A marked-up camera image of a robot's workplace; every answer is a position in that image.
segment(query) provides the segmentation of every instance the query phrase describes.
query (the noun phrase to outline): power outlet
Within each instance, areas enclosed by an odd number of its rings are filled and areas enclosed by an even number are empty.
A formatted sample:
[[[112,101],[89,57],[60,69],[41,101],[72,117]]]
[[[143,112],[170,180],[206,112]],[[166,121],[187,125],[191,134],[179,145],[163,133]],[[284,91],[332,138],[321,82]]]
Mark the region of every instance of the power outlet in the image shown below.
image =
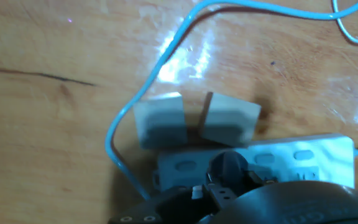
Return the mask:
[[[289,181],[297,180],[319,180],[318,166],[297,167],[290,170]]]

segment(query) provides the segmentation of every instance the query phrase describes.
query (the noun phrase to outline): white power strip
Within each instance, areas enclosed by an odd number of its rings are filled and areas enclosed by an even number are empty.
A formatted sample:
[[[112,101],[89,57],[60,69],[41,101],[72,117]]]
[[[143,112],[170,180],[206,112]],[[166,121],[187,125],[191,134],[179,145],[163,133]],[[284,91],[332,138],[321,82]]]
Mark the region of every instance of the white power strip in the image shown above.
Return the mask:
[[[192,187],[206,183],[209,160],[235,150],[261,179],[279,182],[320,180],[354,188],[354,143],[342,134],[254,141],[248,149],[192,149],[162,152],[154,172],[155,188]]]

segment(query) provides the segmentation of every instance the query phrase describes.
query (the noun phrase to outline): wooden table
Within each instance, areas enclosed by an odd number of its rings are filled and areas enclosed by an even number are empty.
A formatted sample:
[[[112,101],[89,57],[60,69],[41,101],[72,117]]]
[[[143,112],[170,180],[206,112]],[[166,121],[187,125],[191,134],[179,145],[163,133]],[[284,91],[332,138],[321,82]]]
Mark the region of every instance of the wooden table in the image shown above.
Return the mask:
[[[106,223],[142,201],[104,135],[198,1],[0,0],[0,223]],[[344,23],[358,36],[358,13]],[[147,96],[171,91],[189,126],[213,91],[262,105],[254,139],[343,133],[358,147],[358,46],[335,21],[209,7]],[[156,153],[139,149],[132,112],[116,146],[152,190]]]

